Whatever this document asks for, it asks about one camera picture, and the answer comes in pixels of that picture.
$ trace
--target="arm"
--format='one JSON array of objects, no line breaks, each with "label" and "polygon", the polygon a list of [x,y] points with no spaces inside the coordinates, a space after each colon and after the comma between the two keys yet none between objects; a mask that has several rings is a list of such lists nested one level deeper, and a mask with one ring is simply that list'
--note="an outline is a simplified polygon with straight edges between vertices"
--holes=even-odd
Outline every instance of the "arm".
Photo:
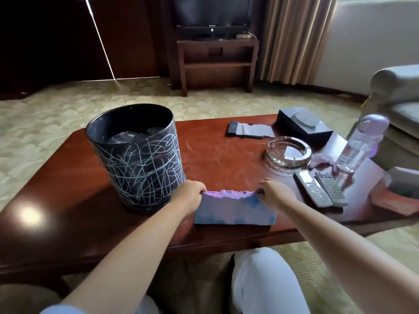
[{"label": "arm", "polygon": [[286,215],[366,314],[417,313],[419,277],[352,230],[298,201],[276,180],[259,183],[260,200]]},{"label": "arm", "polygon": [[62,303],[86,314],[134,313],[182,219],[201,202],[200,182],[186,181],[170,202],[122,240]]}]

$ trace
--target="trash can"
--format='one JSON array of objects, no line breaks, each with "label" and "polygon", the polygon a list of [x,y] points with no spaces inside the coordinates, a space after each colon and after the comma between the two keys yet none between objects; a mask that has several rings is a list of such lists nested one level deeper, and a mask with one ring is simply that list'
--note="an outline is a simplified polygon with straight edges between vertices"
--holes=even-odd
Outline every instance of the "trash can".
[{"label": "trash can", "polygon": [[94,118],[87,137],[122,202],[154,213],[186,178],[173,113],[154,104],[118,107]]}]

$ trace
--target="purple tissue package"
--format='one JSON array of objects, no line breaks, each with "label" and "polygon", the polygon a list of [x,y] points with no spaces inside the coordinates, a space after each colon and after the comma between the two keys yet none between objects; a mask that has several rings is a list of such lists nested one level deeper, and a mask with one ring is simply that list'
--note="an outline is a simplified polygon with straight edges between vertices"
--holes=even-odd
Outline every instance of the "purple tissue package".
[{"label": "purple tissue package", "polygon": [[202,200],[195,212],[195,224],[259,225],[275,224],[276,214],[270,211],[255,192],[202,193]]}]

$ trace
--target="glass ashtray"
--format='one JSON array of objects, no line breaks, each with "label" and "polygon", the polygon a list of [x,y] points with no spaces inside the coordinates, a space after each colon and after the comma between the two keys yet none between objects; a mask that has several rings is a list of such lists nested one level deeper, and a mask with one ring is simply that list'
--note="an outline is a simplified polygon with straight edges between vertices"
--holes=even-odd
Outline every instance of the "glass ashtray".
[{"label": "glass ashtray", "polygon": [[288,169],[306,167],[311,160],[311,148],[308,144],[293,137],[269,140],[266,154],[273,163]]}]

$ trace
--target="purple bottle cap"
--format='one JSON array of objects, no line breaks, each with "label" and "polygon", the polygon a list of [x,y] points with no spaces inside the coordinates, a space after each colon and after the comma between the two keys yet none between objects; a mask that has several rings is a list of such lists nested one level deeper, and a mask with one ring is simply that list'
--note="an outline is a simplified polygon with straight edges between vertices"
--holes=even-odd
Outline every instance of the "purple bottle cap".
[{"label": "purple bottle cap", "polygon": [[380,115],[367,115],[362,118],[362,121],[358,125],[358,130],[369,136],[377,136],[383,134],[389,125],[390,121],[386,117]]}]

